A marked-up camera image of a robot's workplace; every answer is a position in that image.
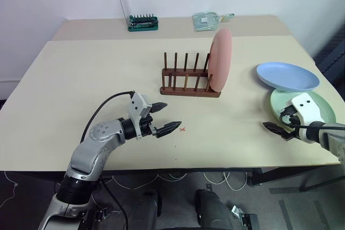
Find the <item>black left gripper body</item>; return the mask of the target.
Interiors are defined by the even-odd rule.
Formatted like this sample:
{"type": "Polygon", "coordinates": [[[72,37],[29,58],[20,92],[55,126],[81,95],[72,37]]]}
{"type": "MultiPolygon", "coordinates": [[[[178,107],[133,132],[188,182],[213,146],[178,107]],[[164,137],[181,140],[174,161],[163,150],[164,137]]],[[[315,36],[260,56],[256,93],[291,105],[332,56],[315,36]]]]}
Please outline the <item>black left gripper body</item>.
{"type": "Polygon", "coordinates": [[[157,129],[152,125],[153,118],[151,115],[147,115],[145,118],[141,118],[139,121],[141,136],[145,137],[148,135],[156,136],[157,129]]]}

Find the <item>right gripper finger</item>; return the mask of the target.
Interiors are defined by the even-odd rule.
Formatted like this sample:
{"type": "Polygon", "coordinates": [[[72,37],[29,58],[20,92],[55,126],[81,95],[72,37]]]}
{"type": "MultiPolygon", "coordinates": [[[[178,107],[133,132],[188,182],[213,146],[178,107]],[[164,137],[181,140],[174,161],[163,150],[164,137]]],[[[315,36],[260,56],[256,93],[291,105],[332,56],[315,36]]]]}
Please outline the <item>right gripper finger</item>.
{"type": "Polygon", "coordinates": [[[286,141],[289,141],[293,138],[293,132],[287,132],[284,128],[278,126],[273,122],[263,122],[264,127],[270,132],[281,136],[286,141]]]}

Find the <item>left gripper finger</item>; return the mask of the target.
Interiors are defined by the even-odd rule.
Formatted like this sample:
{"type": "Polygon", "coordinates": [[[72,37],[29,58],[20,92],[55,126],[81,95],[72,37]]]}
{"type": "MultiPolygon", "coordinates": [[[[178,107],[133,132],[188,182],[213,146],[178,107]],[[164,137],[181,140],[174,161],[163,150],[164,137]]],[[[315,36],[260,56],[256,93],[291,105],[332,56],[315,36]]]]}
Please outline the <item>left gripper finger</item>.
{"type": "Polygon", "coordinates": [[[181,125],[181,121],[175,121],[165,124],[163,127],[156,129],[156,137],[163,137],[172,133],[181,125]]]}
{"type": "Polygon", "coordinates": [[[168,104],[167,103],[164,103],[164,102],[156,102],[156,103],[153,103],[151,105],[151,110],[150,110],[150,113],[155,113],[155,112],[158,112],[160,110],[162,110],[163,108],[165,108],[168,104]]]}

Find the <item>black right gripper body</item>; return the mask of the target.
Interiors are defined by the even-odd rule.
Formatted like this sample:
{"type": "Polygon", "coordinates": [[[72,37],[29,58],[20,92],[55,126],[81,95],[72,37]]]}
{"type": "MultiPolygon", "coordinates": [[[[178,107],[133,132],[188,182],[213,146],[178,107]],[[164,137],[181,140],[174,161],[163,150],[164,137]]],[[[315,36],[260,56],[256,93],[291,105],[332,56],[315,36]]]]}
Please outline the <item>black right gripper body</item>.
{"type": "Polygon", "coordinates": [[[283,125],[293,129],[293,131],[289,133],[290,135],[293,137],[299,137],[299,127],[301,126],[301,122],[297,116],[297,110],[293,105],[289,105],[281,111],[279,120],[283,125]]]}

